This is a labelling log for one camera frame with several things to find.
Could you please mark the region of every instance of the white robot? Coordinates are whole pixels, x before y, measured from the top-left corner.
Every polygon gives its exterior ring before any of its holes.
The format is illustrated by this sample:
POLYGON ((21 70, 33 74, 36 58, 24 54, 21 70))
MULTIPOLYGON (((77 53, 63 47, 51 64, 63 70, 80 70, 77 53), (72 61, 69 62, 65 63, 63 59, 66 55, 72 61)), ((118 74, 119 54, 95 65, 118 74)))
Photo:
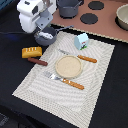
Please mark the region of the white robot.
POLYGON ((32 33, 36 27, 43 30, 53 19, 56 0, 21 0, 17 5, 22 29, 32 33))

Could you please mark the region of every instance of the table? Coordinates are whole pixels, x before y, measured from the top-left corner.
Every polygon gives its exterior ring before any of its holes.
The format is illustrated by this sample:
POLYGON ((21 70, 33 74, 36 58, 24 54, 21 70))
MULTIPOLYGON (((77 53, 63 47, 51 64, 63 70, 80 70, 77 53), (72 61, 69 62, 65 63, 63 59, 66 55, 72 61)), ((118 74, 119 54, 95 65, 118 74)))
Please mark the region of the table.
MULTIPOLYGON (((23 32, 16 6, 0 17, 0 31, 23 32)), ((80 34, 75 30, 64 30, 80 34)), ((100 91, 89 128, 128 127, 128 44, 88 34, 90 39, 100 40, 115 49, 100 91)), ((33 63, 22 59, 22 48, 39 46, 33 34, 0 34, 0 105, 30 116, 51 128, 76 128, 72 124, 41 110, 12 93, 28 74, 33 63)))

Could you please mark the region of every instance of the beige plate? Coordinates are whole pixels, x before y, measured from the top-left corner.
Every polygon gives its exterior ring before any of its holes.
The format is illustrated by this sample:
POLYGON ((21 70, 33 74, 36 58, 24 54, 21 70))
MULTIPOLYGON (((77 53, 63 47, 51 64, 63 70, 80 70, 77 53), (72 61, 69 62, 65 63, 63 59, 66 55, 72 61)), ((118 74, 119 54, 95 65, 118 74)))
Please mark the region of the beige plate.
POLYGON ((66 55, 55 65, 56 72, 63 78, 75 78, 82 72, 82 62, 78 57, 66 55))

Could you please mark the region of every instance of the striped placemat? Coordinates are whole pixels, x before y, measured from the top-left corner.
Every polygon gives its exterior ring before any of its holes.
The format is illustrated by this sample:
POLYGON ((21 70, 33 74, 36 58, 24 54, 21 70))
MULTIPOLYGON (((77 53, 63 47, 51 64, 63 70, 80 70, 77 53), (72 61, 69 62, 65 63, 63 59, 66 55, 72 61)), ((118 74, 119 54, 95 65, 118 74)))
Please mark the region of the striped placemat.
POLYGON ((13 95, 79 128, 87 128, 114 46, 89 39, 87 48, 77 50, 74 46, 75 36, 66 32, 59 32, 56 42, 50 45, 40 58, 47 61, 48 66, 36 64, 13 95), (72 81, 82 84, 85 87, 84 90, 71 87, 61 81, 51 80, 43 75, 44 71, 50 71, 58 76, 55 71, 55 62, 64 55, 57 49, 97 59, 97 63, 81 60, 83 71, 79 77, 72 79, 72 81))

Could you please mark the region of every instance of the red object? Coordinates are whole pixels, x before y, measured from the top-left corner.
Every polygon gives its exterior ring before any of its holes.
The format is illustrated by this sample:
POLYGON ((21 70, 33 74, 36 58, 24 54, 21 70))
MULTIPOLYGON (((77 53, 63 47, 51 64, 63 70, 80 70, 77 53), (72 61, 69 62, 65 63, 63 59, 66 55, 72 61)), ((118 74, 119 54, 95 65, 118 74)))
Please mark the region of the red object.
POLYGON ((35 59, 35 58, 28 58, 28 61, 36 63, 36 64, 39 64, 39 65, 43 65, 43 66, 47 66, 48 65, 47 62, 42 61, 42 60, 38 60, 38 59, 35 59))

